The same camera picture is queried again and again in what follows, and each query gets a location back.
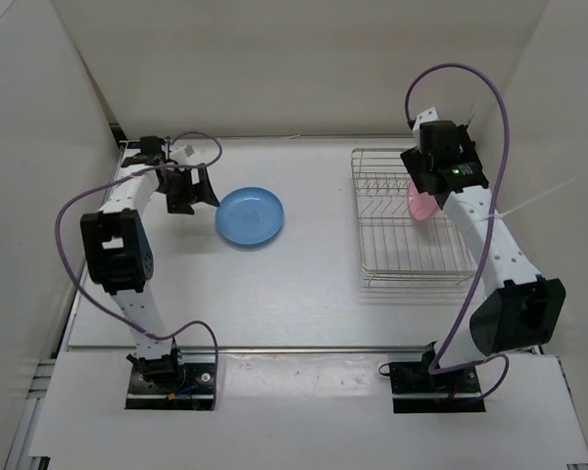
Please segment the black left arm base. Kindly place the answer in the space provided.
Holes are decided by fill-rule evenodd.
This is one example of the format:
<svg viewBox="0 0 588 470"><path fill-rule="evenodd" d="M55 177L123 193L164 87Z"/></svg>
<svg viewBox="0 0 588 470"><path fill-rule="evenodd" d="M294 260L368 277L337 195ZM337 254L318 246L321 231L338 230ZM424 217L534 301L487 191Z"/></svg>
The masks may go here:
<svg viewBox="0 0 588 470"><path fill-rule="evenodd" d="M217 404L218 360L174 350L159 359L135 353L124 400L128 410L214 411Z"/></svg>

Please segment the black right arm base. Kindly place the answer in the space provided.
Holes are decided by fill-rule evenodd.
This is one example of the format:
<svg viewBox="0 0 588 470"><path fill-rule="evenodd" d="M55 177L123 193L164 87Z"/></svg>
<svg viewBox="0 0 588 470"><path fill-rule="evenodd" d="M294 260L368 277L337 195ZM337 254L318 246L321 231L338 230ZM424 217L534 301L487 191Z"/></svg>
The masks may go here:
<svg viewBox="0 0 588 470"><path fill-rule="evenodd" d="M474 367L431 376L419 362L386 362L378 372L390 380L395 414L486 411Z"/></svg>

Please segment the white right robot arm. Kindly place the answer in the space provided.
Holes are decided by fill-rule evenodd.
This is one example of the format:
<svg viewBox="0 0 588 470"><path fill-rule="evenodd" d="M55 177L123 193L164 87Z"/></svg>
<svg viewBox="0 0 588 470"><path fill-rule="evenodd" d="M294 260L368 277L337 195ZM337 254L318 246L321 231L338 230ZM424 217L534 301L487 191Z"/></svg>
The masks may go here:
<svg viewBox="0 0 588 470"><path fill-rule="evenodd" d="M416 146L401 155L416 190L457 227L477 264L485 299L464 307L447 338L423 355L420 379L431 391L451 385L458 370L501 353L542 346L554 335L565 299L563 282L548 279L523 254L492 209L493 192L467 129L430 108L416 117Z"/></svg>

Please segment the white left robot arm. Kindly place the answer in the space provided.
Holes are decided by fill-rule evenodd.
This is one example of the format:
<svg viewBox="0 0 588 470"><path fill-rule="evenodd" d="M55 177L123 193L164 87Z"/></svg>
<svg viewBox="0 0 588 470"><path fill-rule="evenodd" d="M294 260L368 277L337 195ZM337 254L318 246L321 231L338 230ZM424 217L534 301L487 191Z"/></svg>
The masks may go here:
<svg viewBox="0 0 588 470"><path fill-rule="evenodd" d="M108 200L80 219L90 278L111 297L131 330L135 353L128 360L144 381L166 393L183 387L186 369L149 287L155 263L141 215L156 193L165 196L172 214L191 215L198 203L220 205L206 165L189 166L194 149L171 144L142 137L139 152L122 161Z"/></svg>

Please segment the pink plastic plate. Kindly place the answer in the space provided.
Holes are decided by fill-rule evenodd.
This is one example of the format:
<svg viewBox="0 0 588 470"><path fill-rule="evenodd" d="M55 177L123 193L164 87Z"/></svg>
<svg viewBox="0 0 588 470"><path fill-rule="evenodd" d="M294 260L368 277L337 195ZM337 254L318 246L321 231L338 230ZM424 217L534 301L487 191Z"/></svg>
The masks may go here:
<svg viewBox="0 0 588 470"><path fill-rule="evenodd" d="M408 207L412 218L416 221L425 221L439 211L435 198L427 193L419 193L412 181L408 188Z"/></svg>

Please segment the blue plastic plate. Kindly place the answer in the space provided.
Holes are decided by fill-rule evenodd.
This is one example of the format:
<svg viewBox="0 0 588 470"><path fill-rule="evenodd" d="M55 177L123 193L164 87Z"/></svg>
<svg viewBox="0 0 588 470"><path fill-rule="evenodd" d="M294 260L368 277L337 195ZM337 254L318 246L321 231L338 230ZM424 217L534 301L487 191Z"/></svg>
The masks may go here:
<svg viewBox="0 0 588 470"><path fill-rule="evenodd" d="M272 191L238 188L227 194L215 212L215 226L227 243L255 249L278 236L285 221L284 206Z"/></svg>

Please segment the white zip tie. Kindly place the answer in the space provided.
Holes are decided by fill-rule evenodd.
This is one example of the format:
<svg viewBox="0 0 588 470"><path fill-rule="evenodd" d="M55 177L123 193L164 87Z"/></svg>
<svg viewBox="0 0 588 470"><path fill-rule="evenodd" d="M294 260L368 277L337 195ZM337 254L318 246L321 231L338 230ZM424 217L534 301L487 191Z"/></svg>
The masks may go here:
<svg viewBox="0 0 588 470"><path fill-rule="evenodd" d="M479 218L473 224L476 224L478 222L489 222L490 220L503 220L507 216L511 215L514 212L520 211L530 205L537 203L540 200L543 200L544 198L547 198L553 194L558 193L566 186L573 184L577 179L578 179L577 176L573 176L569 180L563 181L563 182L559 183L558 185L555 185L555 186L543 191L542 193L539 193L539 194L533 196L532 198L523 201L522 203L518 204L517 206L515 206L507 211L503 211L503 212L495 211L493 214L487 214L486 216Z"/></svg>

